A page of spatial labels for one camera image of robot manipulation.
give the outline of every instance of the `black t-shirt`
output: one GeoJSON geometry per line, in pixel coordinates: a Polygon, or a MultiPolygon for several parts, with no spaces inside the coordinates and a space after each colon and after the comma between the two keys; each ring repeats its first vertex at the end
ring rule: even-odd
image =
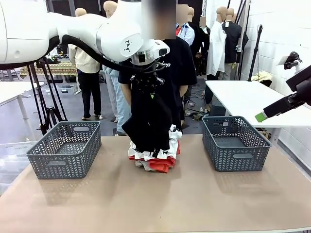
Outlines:
{"type": "MultiPolygon", "coordinates": [[[[226,27],[226,22],[223,23],[223,30],[227,34],[225,39],[225,64],[235,63],[237,61],[237,51],[236,47],[241,37],[242,27],[229,21],[229,26],[226,27]]],[[[245,34],[243,46],[248,42],[248,37],[245,34]]]]}
{"type": "MultiPolygon", "coordinates": [[[[176,37],[175,40],[164,40],[164,42],[170,47],[171,51],[159,60],[165,68],[157,72],[157,75],[159,78],[164,79],[165,82],[156,90],[156,93],[171,110],[173,124],[181,128],[180,111],[182,110],[182,101],[179,87],[197,83],[195,67],[190,46],[186,41],[176,37]]],[[[131,63],[128,60],[122,64],[130,66],[131,63]]],[[[130,84],[132,75],[131,73],[120,72],[119,82],[130,84]]],[[[137,98],[143,98],[143,95],[132,85],[132,115],[140,114],[141,117],[144,114],[144,106],[135,106],[137,98]]]]}

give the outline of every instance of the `white table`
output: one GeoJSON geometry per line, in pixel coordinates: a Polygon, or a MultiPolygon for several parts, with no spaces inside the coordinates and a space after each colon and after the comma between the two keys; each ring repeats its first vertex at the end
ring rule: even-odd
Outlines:
{"type": "Polygon", "coordinates": [[[32,90],[30,82],[0,82],[0,106],[17,99],[23,118],[28,119],[22,98],[28,98],[23,94],[30,90],[32,90]]]}
{"type": "Polygon", "coordinates": [[[311,110],[305,106],[259,123],[255,115],[284,97],[259,82],[206,81],[206,84],[226,108],[226,116],[242,116],[256,128],[272,128],[273,144],[277,143],[281,128],[311,127],[311,110]]]}

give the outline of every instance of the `white robotic arm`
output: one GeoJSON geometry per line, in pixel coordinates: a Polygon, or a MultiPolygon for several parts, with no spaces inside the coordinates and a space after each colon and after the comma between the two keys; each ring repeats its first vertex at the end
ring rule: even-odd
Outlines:
{"type": "MultiPolygon", "coordinates": [[[[160,40],[144,40],[141,28],[141,0],[119,0],[109,19],[45,13],[38,2],[0,0],[0,68],[33,63],[57,44],[75,44],[102,63],[104,55],[117,62],[132,58],[137,66],[170,52],[160,40]]],[[[120,65],[105,65],[120,70],[120,65]]]]}

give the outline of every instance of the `white brick wall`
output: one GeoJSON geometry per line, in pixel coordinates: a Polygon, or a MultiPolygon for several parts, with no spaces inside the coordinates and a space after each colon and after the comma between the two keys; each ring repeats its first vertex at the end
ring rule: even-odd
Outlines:
{"type": "MultiPolygon", "coordinates": [[[[207,25],[210,27],[216,18],[216,9],[227,6],[227,0],[207,0],[207,25]]],[[[230,7],[237,12],[240,0],[232,0],[230,7]]],[[[245,47],[242,80],[247,80],[258,26],[263,25],[259,43],[259,63],[256,59],[253,74],[265,70],[272,74],[275,91],[288,95],[291,90],[285,81],[295,70],[284,70],[276,66],[282,56],[292,51],[299,53],[304,64],[311,65],[311,21],[308,18],[310,0],[252,0],[247,35],[249,42],[245,47]]],[[[311,128],[286,128],[281,131],[280,140],[311,169],[311,128]]]]}

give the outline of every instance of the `gray bin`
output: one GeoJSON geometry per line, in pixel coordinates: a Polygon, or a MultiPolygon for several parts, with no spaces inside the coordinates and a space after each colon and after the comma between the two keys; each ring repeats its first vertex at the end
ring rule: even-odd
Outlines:
{"type": "Polygon", "coordinates": [[[261,171],[271,143],[241,116],[204,117],[203,144],[216,171],[261,171]]]}
{"type": "Polygon", "coordinates": [[[38,179],[78,179],[87,175],[101,145],[100,122],[63,121],[27,156],[38,179]]]}

